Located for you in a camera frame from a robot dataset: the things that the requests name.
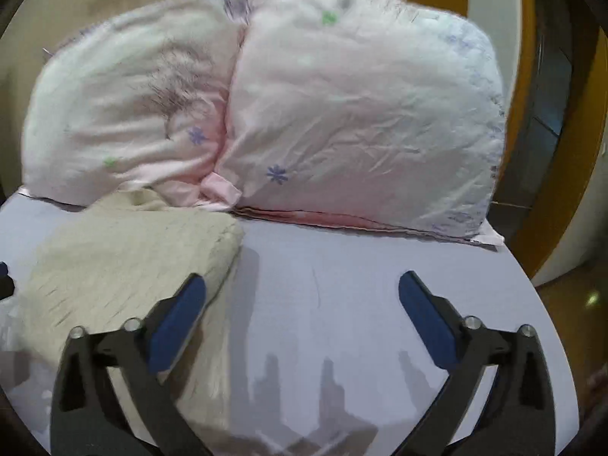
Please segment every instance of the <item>pillow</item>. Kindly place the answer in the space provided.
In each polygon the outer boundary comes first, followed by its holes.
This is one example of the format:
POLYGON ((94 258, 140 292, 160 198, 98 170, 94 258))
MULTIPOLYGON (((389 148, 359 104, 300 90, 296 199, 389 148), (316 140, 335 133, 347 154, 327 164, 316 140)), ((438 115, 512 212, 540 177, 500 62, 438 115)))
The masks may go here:
POLYGON ((403 0, 248 0, 215 172, 239 211, 475 236, 504 148, 488 37, 403 0))
POLYGON ((90 205, 118 187, 151 186, 172 205, 218 202, 201 183, 218 179, 246 9, 245 0, 164 0, 62 47, 25 120, 31 195, 90 205))

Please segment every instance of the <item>table surface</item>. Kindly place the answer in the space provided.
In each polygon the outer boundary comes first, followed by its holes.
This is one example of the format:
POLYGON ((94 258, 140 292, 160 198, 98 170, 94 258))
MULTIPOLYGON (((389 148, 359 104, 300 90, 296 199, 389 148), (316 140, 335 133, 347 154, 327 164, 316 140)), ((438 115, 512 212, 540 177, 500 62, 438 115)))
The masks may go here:
MULTIPOLYGON (((0 260, 17 286, 35 264, 37 245, 73 217, 24 196, 2 207, 0 260)), ((398 300, 399 277, 410 269, 434 294, 488 327, 534 325, 553 387, 556 449, 576 434, 578 405, 564 349, 505 247, 254 220, 242 225, 229 312, 234 436, 299 456, 335 445, 354 454, 391 454, 446 379, 398 300)), ((454 440, 475 425, 494 372, 486 369, 454 440)))

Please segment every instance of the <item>floor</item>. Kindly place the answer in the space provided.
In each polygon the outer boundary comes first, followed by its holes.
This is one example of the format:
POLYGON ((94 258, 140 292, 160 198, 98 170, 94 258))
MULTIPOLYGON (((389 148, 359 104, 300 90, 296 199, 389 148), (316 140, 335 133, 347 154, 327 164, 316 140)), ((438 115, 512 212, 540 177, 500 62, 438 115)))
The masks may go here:
POLYGON ((608 294, 598 291, 605 281, 581 266, 537 289, 570 361, 582 415, 594 400, 588 379, 608 361, 608 294))

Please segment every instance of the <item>folded blanket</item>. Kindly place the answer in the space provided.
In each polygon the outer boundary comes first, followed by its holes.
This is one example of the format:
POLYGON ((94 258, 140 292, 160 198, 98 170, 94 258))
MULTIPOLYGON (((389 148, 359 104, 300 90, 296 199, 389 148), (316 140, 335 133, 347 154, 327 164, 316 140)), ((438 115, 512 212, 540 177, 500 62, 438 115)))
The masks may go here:
MULTIPOLYGON (((39 248, 30 281, 19 292, 22 339, 57 368, 71 328, 119 328, 172 296, 188 274, 199 273, 213 303, 167 382, 193 426, 226 429, 226 294, 241 239, 232 216, 170 208, 150 190, 100 199, 39 248)), ((148 439, 120 374, 111 371, 111 377, 136 436, 148 439)))

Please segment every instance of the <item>metal screw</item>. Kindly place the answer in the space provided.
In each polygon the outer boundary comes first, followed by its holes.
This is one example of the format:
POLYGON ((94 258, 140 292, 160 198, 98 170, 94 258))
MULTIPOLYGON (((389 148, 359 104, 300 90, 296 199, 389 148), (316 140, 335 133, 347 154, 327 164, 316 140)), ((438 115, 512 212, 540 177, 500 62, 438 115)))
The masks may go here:
POLYGON ((86 330, 83 326, 76 326, 70 330, 70 338, 78 339, 86 334, 86 330))
POLYGON ((522 333, 525 337, 535 337, 536 329, 534 329, 530 324, 524 324, 519 328, 519 332, 522 333))
POLYGON ((137 317, 128 318, 122 327, 124 330, 129 331, 130 333, 134 333, 138 329, 142 328, 142 321, 137 317))
POLYGON ((475 317, 475 315, 468 315, 464 318, 464 325, 467 329, 479 329, 481 327, 481 319, 475 317))

